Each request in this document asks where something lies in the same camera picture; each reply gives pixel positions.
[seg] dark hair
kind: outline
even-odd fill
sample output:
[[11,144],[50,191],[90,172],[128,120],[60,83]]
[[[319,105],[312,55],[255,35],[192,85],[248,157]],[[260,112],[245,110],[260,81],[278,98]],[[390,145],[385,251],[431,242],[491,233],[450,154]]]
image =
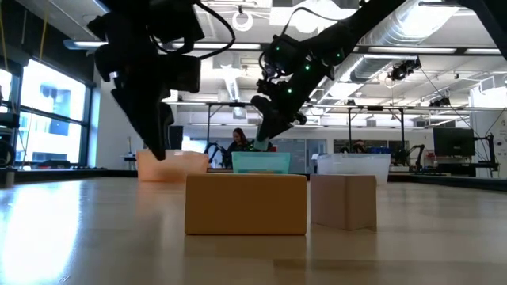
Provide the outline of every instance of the dark hair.
[[235,128],[232,133],[236,133],[239,135],[239,137],[241,138],[241,143],[242,144],[247,144],[248,141],[246,140],[246,136],[245,136],[245,133],[243,132],[243,130],[240,128],[240,127],[237,127]]

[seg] teal plastic bin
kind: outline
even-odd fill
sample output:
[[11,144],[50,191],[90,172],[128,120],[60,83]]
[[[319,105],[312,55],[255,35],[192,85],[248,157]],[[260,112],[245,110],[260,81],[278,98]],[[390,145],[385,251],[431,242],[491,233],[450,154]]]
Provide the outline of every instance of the teal plastic bin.
[[232,153],[234,173],[288,174],[290,153],[238,152]]

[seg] table surface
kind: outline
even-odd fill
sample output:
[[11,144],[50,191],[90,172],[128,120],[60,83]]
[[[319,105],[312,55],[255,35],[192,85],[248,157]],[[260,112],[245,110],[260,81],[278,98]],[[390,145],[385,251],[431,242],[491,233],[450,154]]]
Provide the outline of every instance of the table surface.
[[376,229],[185,236],[183,185],[102,178],[0,192],[2,284],[506,284],[507,195],[378,189]]

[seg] computer monitor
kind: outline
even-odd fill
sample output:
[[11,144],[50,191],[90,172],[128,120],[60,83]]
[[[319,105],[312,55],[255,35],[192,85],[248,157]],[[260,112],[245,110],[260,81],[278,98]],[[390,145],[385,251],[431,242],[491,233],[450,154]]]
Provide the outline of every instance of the computer monitor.
[[433,128],[435,155],[471,157],[475,155],[474,130],[457,127]]

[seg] orange plastic bin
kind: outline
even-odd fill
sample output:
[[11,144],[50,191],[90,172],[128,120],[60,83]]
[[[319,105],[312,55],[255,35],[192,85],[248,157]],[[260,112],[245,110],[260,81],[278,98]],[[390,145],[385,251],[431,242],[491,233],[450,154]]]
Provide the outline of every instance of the orange plastic bin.
[[193,151],[166,150],[166,159],[158,161],[151,151],[139,150],[136,158],[142,182],[185,183],[189,173],[208,170],[208,155]]

